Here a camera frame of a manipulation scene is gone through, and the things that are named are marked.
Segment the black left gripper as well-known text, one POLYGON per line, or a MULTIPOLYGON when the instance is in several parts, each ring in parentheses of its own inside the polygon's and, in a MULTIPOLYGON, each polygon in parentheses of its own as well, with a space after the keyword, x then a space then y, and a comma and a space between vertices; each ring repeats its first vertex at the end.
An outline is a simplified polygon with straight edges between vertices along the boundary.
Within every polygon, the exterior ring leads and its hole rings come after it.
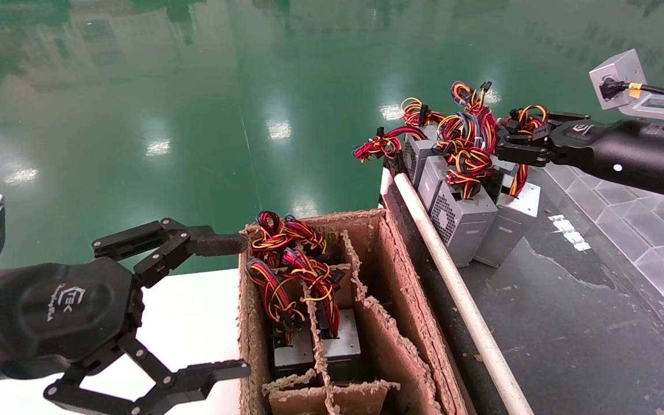
POLYGON ((206 400, 219 382, 247 378, 251 366, 243 359, 170 371, 134 335, 144 310, 140 287, 155 286, 193 255, 239 255, 247 246, 241 233, 218 234, 208 225, 187 227, 164 218, 93 241, 97 259, 89 263, 0 270, 0 380, 37 380, 65 371, 44 390, 44 399, 59 408, 166 414, 206 400), (142 253, 148 256, 133 275, 118 263, 142 253), (122 354, 153 380, 145 395, 129 400, 81 387, 89 373, 122 354))

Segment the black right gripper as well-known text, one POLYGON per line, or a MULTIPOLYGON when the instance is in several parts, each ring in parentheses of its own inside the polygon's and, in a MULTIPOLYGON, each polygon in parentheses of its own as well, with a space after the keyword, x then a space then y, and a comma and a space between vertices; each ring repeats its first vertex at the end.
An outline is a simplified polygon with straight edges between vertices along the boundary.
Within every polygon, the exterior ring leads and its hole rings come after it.
POLYGON ((511 111, 497 120, 497 135, 506 142, 497 145, 496 157, 538 168, 568 165, 600 180, 664 195, 664 125, 589 119, 568 111, 511 111))

